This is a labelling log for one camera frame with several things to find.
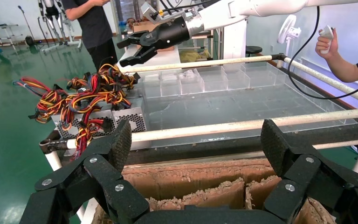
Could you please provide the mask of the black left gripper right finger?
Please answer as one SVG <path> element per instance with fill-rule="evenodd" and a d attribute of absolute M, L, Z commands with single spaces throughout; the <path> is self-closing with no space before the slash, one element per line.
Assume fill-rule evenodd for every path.
<path fill-rule="evenodd" d="M 261 146 L 280 182 L 264 210 L 292 224 L 307 198 L 315 199 L 338 224 L 358 224 L 358 173 L 322 156 L 305 140 L 283 133 L 270 119 L 262 125 Z"/>

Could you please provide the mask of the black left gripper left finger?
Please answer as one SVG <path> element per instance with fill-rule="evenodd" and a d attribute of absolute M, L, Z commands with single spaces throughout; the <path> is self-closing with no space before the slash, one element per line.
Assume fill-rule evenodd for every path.
<path fill-rule="evenodd" d="M 63 212 L 69 215 L 94 198 L 114 223 L 133 224 L 150 207 L 122 176 L 130 149 L 131 126 L 123 119 L 113 134 L 92 140 L 78 159 L 37 181 L 35 190 L 56 189 Z"/>

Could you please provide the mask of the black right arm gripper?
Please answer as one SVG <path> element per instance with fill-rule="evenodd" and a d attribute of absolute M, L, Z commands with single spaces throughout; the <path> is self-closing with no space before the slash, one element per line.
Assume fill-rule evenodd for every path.
<path fill-rule="evenodd" d="M 119 49 L 131 44 L 141 46 L 133 56 L 119 61 L 122 67 L 144 64 L 157 54 L 158 49 L 166 49 L 190 39 L 183 17 L 156 26 L 152 31 L 139 31 L 129 34 L 117 43 Z"/>

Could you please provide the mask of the bare operator hand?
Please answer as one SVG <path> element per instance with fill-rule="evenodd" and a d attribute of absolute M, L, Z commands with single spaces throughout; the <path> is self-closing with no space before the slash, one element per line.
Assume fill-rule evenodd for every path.
<path fill-rule="evenodd" d="M 335 28 L 330 28 L 332 33 L 332 39 L 325 36 L 319 36 L 317 38 L 315 51 L 316 53 L 325 59 L 326 61 L 330 58 L 338 56 L 338 42 L 337 42 L 337 33 Z"/>

